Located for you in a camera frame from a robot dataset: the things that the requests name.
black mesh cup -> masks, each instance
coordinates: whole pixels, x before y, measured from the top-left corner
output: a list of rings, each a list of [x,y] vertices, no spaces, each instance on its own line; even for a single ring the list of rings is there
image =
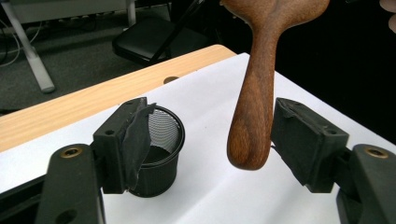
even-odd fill
[[[139,171],[135,189],[139,197],[154,197],[167,191],[177,175],[178,153],[183,147],[185,131],[181,120],[170,110],[156,105],[148,117],[151,145]]]

black chair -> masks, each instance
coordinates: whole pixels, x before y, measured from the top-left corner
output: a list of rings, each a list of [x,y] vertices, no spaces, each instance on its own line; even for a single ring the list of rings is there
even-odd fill
[[[112,42],[122,58],[145,66],[207,47],[209,38],[185,25],[205,0],[194,0],[177,23],[145,18],[118,35]]]

wooden tabletop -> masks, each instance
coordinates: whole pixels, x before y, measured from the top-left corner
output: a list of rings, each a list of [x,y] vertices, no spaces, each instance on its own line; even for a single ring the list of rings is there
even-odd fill
[[[0,118],[0,152],[160,87],[167,77],[183,77],[234,55],[213,45],[5,115]]]

white surface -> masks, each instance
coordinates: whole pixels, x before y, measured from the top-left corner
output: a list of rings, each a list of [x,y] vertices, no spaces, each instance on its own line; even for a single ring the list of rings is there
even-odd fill
[[[259,171],[231,166],[226,142],[248,55],[213,64],[143,96],[175,112],[186,129],[177,179],[164,194],[143,199],[132,194],[104,195],[108,224],[121,223],[339,223],[338,191],[312,194],[302,187],[272,150]],[[372,144],[396,152],[396,146],[361,127],[289,80],[276,74],[275,97],[309,106],[347,133],[348,147]],[[0,192],[46,173],[55,150],[90,144],[92,134],[117,109],[37,138],[0,154]]]

wooden spoon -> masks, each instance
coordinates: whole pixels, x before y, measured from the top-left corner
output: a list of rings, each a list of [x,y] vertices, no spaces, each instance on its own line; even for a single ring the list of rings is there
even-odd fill
[[[221,0],[253,32],[242,90],[233,114],[227,155],[235,167],[257,170],[271,147],[276,45],[291,26],[312,21],[329,0]]]

